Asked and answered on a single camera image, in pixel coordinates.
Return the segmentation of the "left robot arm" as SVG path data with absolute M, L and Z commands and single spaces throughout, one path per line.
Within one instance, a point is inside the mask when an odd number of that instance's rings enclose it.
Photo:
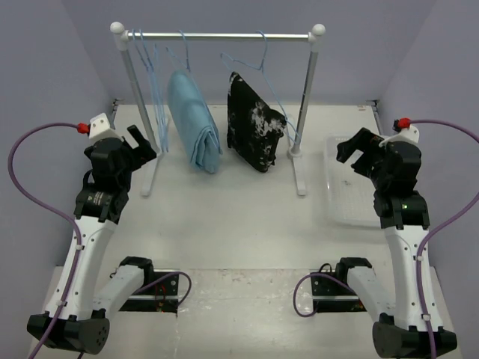
M 150 142 L 137 126 L 127 129 L 137 147 L 122 136 L 95 141 L 84 154 L 91 169 L 82 179 L 73 212 L 73 235 L 64 269 L 46 309 L 30 316 L 27 331 L 42 346 L 80 354 L 102 351 L 110 331 L 110 319 L 135 291 L 149 293 L 156 276 L 149 259 L 128 257 L 120 265 L 120 277 L 95 294 L 101 262 L 110 238 L 129 200 L 132 173 L 156 158 Z

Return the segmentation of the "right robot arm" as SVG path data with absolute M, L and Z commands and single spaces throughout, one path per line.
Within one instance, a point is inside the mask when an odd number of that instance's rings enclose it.
M 394 274 L 391 300 L 364 258 L 343 258 L 335 288 L 354 292 L 373 320 L 372 338 L 381 358 L 437 358 L 457 348 L 457 336 L 444 328 L 436 306 L 427 246 L 430 219 L 426 200 L 415 190 L 421 168 L 416 137 L 382 138 L 366 128 L 339 143 L 344 163 L 355 151 L 355 173 L 373 183 L 374 210 L 385 235 Z

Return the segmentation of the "black white patterned trousers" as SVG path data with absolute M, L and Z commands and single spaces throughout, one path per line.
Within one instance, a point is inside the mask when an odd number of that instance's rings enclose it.
M 259 97 L 237 72 L 229 78 L 227 146 L 256 171 L 266 173 L 275 164 L 276 149 L 287 121 Z

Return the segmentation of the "blue wire trouser hanger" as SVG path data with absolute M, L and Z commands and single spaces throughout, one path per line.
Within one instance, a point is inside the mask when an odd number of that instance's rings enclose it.
M 276 94 L 276 92 L 274 90 L 274 87 L 272 86 L 272 84 L 268 80 L 268 78 L 266 76 L 266 73 L 265 73 L 265 60 L 266 60 L 266 56 L 267 56 L 267 52 L 268 52 L 268 40 L 266 38 L 266 35 L 262 31 L 257 31 L 257 33 L 261 35 L 261 37 L 263 38 L 263 41 L 264 41 L 263 55 L 262 55 L 261 61 L 258 65 L 250 64 L 250 63 L 242 61 L 238 58 L 234 58 L 234 57 L 230 56 L 229 54 L 227 54 L 225 52 L 220 53 L 220 55 L 219 55 L 220 59 L 221 59 L 222 63 L 226 66 L 226 68 L 231 72 L 233 72 L 233 69 L 231 68 L 231 66 L 229 65 L 227 60 L 229 60 L 231 63 L 242 64 L 245 67 L 248 67 L 250 69 L 256 70 L 256 71 L 261 73 L 264 81 L 268 85 L 275 101 L 279 105 L 279 107 L 280 107 L 280 109 L 281 109 L 281 111 L 282 111 L 282 113 L 285 117 L 286 124 L 287 124 L 287 137 L 292 141 L 293 144 L 299 144 L 299 140 L 302 139 L 302 136 L 295 130 L 295 128 L 293 127 L 293 124 L 289 121 L 289 117 L 287 116 L 287 113 L 284 110 L 284 106 L 282 105 L 281 100 L 279 99 L 278 95 Z

